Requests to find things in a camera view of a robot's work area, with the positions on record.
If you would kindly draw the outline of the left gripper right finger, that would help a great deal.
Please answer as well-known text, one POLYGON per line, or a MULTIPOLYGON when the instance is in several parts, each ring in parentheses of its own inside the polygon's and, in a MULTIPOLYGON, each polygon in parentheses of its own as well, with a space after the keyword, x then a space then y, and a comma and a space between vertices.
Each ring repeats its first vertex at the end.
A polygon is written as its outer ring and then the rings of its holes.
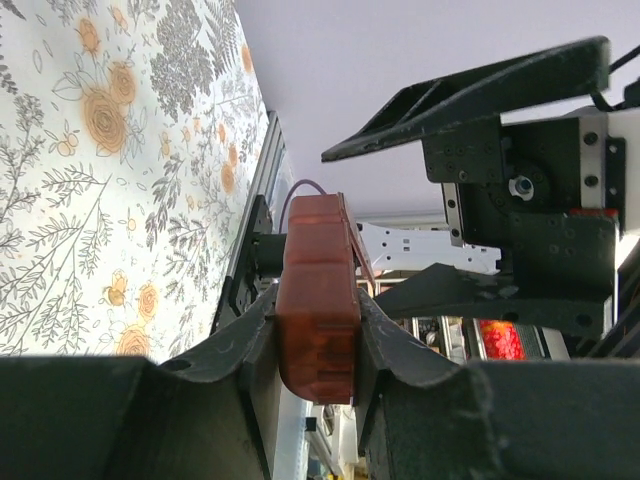
POLYGON ((358 449, 374 479, 635 479, 633 360, 456 364, 359 295, 358 449))

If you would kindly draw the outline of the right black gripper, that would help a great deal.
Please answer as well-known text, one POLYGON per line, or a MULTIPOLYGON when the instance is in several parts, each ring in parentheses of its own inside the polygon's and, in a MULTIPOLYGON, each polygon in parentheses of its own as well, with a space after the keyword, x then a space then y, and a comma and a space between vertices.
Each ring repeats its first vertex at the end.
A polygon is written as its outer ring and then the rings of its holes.
POLYGON ((625 224, 623 139, 610 136, 603 113, 511 125, 493 117, 599 93, 609 60, 609 39, 595 36, 412 84, 321 154, 337 162, 426 137, 427 177, 442 186, 454 238, 507 257, 514 277, 429 266, 375 297, 389 318, 608 332, 625 224))

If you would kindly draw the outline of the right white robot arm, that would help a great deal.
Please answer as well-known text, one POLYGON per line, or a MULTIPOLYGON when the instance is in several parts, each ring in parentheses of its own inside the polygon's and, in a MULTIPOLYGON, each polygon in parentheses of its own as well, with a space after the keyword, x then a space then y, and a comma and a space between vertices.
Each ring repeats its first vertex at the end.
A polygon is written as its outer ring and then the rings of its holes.
POLYGON ((625 225, 625 141, 602 111, 506 124, 507 112, 596 96, 609 42, 596 36, 401 89, 335 162, 417 142, 442 192, 442 230, 364 224, 378 270, 411 277, 381 293, 392 318, 453 315, 592 339, 615 324, 625 225))

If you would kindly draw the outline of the red pill organizer box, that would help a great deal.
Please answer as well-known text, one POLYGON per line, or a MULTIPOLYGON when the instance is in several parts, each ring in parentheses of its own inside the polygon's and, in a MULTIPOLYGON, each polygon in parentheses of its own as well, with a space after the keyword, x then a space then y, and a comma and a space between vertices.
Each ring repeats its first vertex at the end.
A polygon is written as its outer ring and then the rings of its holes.
POLYGON ((355 392, 361 309, 356 272, 374 278, 341 193, 291 203, 275 303, 285 386, 317 404, 348 404, 355 392))

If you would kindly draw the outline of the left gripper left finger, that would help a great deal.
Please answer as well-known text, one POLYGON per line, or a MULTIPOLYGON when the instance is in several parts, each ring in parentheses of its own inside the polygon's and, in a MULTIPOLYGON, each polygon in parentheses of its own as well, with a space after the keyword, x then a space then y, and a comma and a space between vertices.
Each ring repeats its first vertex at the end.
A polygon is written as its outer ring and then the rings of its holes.
POLYGON ((269 479, 280 400, 268 289, 164 363, 134 356, 1 361, 5 479, 269 479))

